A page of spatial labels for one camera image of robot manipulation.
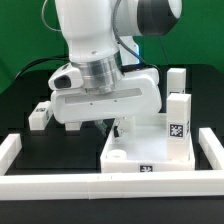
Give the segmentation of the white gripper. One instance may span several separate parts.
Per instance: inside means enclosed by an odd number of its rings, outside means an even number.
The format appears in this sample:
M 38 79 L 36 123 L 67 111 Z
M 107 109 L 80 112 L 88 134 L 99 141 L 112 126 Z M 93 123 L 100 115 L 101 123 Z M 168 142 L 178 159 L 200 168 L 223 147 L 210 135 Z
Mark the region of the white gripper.
M 84 84 L 76 89 L 52 90 L 53 114 L 61 124 L 95 121 L 105 135 L 108 126 L 103 119 L 157 114 L 162 107 L 158 84 L 158 70 L 147 68 L 126 72 L 109 93 L 87 93 Z M 116 119 L 114 137 L 121 137 L 123 133 L 121 120 Z

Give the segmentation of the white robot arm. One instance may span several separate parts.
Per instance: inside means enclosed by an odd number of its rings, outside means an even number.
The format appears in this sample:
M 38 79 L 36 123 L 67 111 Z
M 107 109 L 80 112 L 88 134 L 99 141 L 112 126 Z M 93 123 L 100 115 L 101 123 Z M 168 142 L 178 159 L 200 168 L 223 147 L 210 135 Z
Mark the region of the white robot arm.
M 69 62 L 49 79 L 55 119 L 68 131 L 86 121 L 154 115 L 161 109 L 159 70 L 123 64 L 123 36 L 163 36 L 182 0 L 55 0 Z

